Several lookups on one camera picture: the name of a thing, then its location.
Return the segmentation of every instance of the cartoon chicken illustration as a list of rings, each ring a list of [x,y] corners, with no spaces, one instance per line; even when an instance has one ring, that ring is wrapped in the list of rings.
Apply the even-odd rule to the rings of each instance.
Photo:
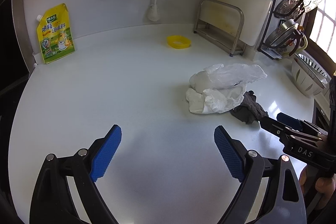
[[[60,51],[63,51],[70,45],[71,41],[67,38],[66,33],[64,31],[61,31],[59,34],[58,49]]]
[[[58,49],[60,51],[63,51],[67,48],[66,45],[65,45],[66,40],[67,40],[66,34],[65,34],[65,32],[62,31],[59,34],[59,40],[58,40]]]

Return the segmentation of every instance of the yellow lid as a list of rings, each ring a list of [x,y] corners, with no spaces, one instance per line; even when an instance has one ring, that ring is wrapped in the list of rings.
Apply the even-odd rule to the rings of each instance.
[[[167,37],[167,43],[170,47],[182,49],[190,47],[191,40],[181,35],[172,35]]]

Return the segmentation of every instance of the white countertop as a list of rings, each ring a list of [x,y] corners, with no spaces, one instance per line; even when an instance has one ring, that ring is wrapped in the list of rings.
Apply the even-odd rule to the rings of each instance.
[[[165,39],[173,34],[190,38],[192,46],[170,48]],[[114,124],[122,141],[96,185],[120,224],[218,222],[239,187],[214,143],[218,125],[264,157],[282,154],[278,138],[257,122],[246,125],[228,112],[189,112],[191,75],[217,63],[250,63],[193,34],[191,25],[112,30],[78,38],[75,46],[73,54],[35,68],[15,115],[9,181],[25,223],[46,155],[71,156]],[[311,121],[314,100],[295,87],[290,71],[268,58],[258,65],[268,77],[247,90],[270,117],[284,112]],[[299,174],[305,164],[292,162]],[[73,179],[69,184],[80,217],[89,221]]]

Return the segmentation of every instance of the blue gripper pad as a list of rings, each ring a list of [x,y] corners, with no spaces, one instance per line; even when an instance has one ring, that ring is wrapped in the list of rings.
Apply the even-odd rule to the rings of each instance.
[[[104,176],[114,153],[121,142],[121,128],[113,126],[105,137],[104,143],[92,160],[90,177],[96,182],[98,178]]]
[[[238,179],[239,182],[243,182],[245,179],[244,161],[236,149],[231,145],[231,137],[222,126],[219,126],[215,129],[214,138],[215,144],[217,145],[232,177]]]
[[[294,130],[298,130],[300,132],[302,132],[302,130],[303,130],[301,122],[298,119],[295,119],[291,116],[288,116],[285,113],[280,112],[277,115],[277,121],[285,124],[286,126],[291,127]]]

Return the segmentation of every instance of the white tissue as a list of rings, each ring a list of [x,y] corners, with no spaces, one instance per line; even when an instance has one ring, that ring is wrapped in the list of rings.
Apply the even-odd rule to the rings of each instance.
[[[246,91],[246,84],[240,83],[225,90],[206,89],[203,94],[188,89],[186,99],[189,102],[189,111],[197,114],[223,113],[239,106]]]
[[[217,64],[194,74],[186,92],[189,111],[197,114],[223,113],[239,106],[246,92],[246,83],[266,78],[258,65]]]

